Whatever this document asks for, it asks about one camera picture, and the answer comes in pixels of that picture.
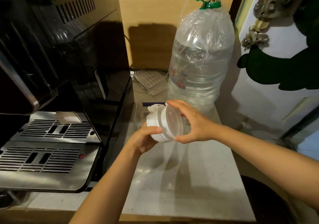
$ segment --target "metal grate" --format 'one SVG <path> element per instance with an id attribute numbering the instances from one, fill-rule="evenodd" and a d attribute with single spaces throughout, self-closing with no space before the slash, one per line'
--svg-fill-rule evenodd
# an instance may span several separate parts
<path id="1" fill-rule="evenodd" d="M 55 120 L 35 119 L 22 133 L 22 137 L 56 137 L 85 139 L 92 126 L 89 121 L 62 125 Z"/>
<path id="2" fill-rule="evenodd" d="M 56 9 L 65 24 L 95 10 L 94 0 L 73 0 L 56 5 Z"/>
<path id="3" fill-rule="evenodd" d="M 80 149 L 8 148 L 0 155 L 0 170 L 43 173 L 69 173 Z"/>

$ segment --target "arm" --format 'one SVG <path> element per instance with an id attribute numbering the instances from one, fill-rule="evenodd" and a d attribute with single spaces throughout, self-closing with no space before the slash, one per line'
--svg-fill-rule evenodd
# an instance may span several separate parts
<path id="1" fill-rule="evenodd" d="M 180 109 L 189 120 L 191 132 L 176 137 L 176 141 L 219 141 L 296 198 L 319 210 L 319 162 L 290 149 L 268 143 L 258 138 L 219 125 L 202 116 L 183 101 L 168 101 Z"/>
<path id="2" fill-rule="evenodd" d="M 161 132 L 159 127 L 145 125 L 135 132 L 110 169 L 85 198 L 69 224 L 118 223 L 138 160 L 142 153 L 157 143 L 150 135 Z"/>

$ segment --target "right hand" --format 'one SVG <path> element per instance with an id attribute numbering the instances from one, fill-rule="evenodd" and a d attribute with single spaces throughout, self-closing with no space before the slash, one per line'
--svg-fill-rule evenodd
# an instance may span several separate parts
<path id="1" fill-rule="evenodd" d="M 180 143 L 191 143 L 195 141 L 207 141 L 214 139 L 214 132 L 220 126 L 201 115 L 197 110 L 182 100 L 169 100 L 167 104 L 178 108 L 187 118 L 191 126 L 191 132 L 187 135 L 175 137 Z"/>

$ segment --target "large plastic bottle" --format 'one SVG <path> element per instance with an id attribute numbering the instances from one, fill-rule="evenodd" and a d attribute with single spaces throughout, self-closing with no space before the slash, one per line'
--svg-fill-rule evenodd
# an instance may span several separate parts
<path id="1" fill-rule="evenodd" d="M 168 92 L 209 115 L 233 53 L 234 28 L 220 0 L 204 1 L 177 29 Z"/>

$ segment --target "coffee machine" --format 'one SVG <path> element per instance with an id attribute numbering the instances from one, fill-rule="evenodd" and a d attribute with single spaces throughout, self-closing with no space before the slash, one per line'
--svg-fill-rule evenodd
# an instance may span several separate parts
<path id="1" fill-rule="evenodd" d="M 0 0 L 0 190 L 86 190 L 133 105 L 119 0 Z"/>

